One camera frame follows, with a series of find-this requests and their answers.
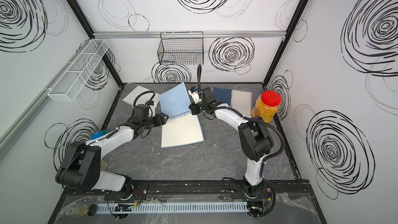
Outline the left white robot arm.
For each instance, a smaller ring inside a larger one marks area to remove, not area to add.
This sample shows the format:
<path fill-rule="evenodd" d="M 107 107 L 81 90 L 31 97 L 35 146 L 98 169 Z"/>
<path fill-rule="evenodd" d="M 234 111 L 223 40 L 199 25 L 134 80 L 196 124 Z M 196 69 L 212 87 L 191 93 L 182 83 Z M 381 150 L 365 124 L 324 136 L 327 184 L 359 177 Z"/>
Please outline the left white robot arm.
<path fill-rule="evenodd" d="M 114 131 L 94 140 L 70 144 L 56 174 L 56 182 L 83 192 L 110 191 L 128 198 L 133 194 L 131 179 L 101 170 L 101 160 L 121 145 L 142 137 L 144 131 L 165 125 L 168 119 L 165 113 L 153 114 L 149 105 L 134 107 L 132 116 Z"/>

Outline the left black frame post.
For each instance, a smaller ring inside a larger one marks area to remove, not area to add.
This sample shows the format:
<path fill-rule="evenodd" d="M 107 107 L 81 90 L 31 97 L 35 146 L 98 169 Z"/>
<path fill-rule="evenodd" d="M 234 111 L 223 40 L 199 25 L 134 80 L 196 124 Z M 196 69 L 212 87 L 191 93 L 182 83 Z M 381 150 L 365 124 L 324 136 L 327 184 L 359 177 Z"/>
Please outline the left black frame post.
<path fill-rule="evenodd" d="M 86 18 L 84 12 L 82 11 L 81 7 L 79 6 L 78 2 L 76 0 L 66 0 L 70 8 L 72 9 L 75 17 L 79 21 L 81 27 L 84 29 L 85 33 L 90 39 L 94 39 L 94 30 L 91 27 L 91 24 L 89 23 L 88 19 Z M 104 63 L 106 67 L 108 68 L 110 74 L 112 75 L 113 79 L 117 83 L 118 87 L 121 88 L 123 86 L 123 82 L 116 72 L 116 69 L 112 65 L 109 56 L 105 55 L 104 58 Z"/>

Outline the dark blue spiral notebook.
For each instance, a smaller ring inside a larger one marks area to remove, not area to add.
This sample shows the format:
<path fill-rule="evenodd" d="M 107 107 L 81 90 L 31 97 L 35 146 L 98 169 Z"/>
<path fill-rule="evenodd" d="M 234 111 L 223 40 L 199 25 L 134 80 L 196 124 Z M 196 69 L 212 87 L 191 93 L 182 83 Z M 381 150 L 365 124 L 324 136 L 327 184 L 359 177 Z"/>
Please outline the dark blue spiral notebook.
<path fill-rule="evenodd" d="M 227 103 L 228 105 L 231 106 L 231 100 L 232 100 L 231 89 L 213 87 L 212 92 L 216 100 L 219 100 L 223 103 Z"/>

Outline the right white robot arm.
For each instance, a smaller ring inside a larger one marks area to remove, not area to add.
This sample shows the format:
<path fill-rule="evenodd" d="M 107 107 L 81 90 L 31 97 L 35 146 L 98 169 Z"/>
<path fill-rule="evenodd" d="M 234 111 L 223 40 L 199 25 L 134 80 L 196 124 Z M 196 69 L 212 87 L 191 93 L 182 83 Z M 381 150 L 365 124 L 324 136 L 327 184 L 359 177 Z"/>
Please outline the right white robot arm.
<path fill-rule="evenodd" d="M 210 88 L 200 90 L 192 87 L 188 90 L 189 109 L 193 115 L 199 113 L 213 115 L 232 126 L 239 134 L 242 151 L 247 157 L 247 169 L 242 187 L 245 194 L 254 198 L 263 188 L 264 159 L 274 145 L 266 123 L 259 117 L 251 118 L 216 100 Z"/>

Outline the light blue spiral notebook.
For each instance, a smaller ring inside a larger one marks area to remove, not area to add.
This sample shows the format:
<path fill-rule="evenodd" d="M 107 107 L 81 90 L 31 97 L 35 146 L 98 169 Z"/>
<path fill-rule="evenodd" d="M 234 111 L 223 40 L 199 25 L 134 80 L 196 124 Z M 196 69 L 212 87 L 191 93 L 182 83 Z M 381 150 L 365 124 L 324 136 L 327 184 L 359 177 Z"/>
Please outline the light blue spiral notebook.
<path fill-rule="evenodd" d="M 162 113 L 169 117 L 162 126 L 162 148 L 204 141 L 199 118 L 189 108 L 191 102 L 184 83 L 161 94 L 160 104 Z"/>

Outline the frosted cover white notebook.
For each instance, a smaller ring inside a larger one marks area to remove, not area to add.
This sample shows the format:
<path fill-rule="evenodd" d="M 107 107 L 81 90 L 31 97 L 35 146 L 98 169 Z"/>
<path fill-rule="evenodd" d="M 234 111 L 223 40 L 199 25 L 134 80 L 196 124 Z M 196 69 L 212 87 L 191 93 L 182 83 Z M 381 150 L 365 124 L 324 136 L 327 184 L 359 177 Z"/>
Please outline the frosted cover white notebook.
<path fill-rule="evenodd" d="M 251 115 L 252 93 L 232 90 L 231 107 L 243 115 Z"/>

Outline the blue lid snack cup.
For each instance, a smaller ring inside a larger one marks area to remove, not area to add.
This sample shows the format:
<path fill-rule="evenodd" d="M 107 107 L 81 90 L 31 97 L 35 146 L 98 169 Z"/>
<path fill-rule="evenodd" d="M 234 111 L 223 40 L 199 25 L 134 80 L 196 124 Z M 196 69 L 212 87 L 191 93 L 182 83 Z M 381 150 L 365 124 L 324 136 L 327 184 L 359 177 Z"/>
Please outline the blue lid snack cup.
<path fill-rule="evenodd" d="M 98 132 L 94 133 L 94 134 L 91 136 L 91 140 L 98 139 L 98 138 L 100 138 L 100 137 L 102 137 L 102 136 L 104 136 L 104 135 L 106 135 L 106 134 L 108 134 L 108 133 L 109 133 L 108 130 L 101 130 L 101 131 L 98 131 Z"/>

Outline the black corner frame post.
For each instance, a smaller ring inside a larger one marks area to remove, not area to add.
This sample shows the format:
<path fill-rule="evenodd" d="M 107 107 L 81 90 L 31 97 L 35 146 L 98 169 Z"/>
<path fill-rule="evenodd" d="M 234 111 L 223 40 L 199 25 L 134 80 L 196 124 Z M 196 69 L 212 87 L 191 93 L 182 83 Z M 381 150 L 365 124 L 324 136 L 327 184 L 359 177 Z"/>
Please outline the black corner frame post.
<path fill-rule="evenodd" d="M 282 55 L 284 54 L 284 51 L 289 43 L 289 40 L 292 37 L 293 32 L 300 20 L 300 17 L 302 16 L 302 14 L 304 12 L 308 2 L 309 2 L 309 0 L 300 0 L 298 2 L 295 12 L 292 16 L 292 19 L 290 20 L 289 25 L 287 27 L 285 38 L 284 38 L 284 40 L 281 41 L 280 46 L 278 47 L 278 50 L 272 60 L 270 68 L 268 69 L 266 77 L 264 78 L 264 81 L 262 83 L 263 88 L 266 88 L 267 85 L 269 84 L 269 81 L 271 80 L 271 77 L 272 77 L 274 71 L 276 70 L 278 63 L 281 60 Z"/>

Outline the aluminium wall rail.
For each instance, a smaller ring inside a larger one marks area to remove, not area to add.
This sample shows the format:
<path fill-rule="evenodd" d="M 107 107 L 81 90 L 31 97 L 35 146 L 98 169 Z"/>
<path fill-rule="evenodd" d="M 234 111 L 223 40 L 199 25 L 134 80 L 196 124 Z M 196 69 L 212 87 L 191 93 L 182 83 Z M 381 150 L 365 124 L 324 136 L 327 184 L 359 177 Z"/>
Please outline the aluminium wall rail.
<path fill-rule="evenodd" d="M 250 37 L 250 38 L 284 38 L 286 31 L 118 31 L 95 32 L 95 38 L 224 38 L 224 37 Z"/>

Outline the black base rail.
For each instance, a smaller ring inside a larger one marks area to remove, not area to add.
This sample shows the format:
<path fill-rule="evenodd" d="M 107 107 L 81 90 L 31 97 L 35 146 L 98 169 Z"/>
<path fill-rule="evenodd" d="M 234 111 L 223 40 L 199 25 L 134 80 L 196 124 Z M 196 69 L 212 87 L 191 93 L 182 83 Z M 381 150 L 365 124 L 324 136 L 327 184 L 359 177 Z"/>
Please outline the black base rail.
<path fill-rule="evenodd" d="M 122 183 L 98 183 L 94 187 L 67 186 L 61 200 L 67 197 L 105 197 L 108 201 L 147 200 L 149 196 L 174 195 L 221 195 L 231 199 L 267 199 L 281 192 L 312 191 L 308 180 L 261 180 L 256 186 L 244 180 L 131 180 Z"/>

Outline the white mesh wall shelf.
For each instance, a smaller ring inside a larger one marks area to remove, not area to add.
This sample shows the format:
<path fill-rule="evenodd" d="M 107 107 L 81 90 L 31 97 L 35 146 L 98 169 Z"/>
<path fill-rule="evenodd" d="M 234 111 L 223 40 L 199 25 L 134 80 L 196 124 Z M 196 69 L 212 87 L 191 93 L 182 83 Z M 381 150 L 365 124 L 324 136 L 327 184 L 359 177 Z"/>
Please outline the white mesh wall shelf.
<path fill-rule="evenodd" d="M 85 41 L 47 95 L 55 102 L 73 102 L 109 49 L 105 39 Z"/>

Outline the cornflakes jar with red lid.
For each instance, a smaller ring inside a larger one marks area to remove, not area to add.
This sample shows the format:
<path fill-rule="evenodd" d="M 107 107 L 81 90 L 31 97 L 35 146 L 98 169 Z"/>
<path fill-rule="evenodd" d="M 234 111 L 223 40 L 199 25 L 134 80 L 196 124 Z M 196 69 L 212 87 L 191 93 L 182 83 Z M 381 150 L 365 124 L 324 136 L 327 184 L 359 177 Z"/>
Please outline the cornflakes jar with red lid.
<path fill-rule="evenodd" d="M 278 111 L 278 107 L 282 102 L 281 96 L 274 91 L 264 91 L 256 100 L 252 109 L 252 116 L 260 116 L 264 122 L 269 123 Z"/>

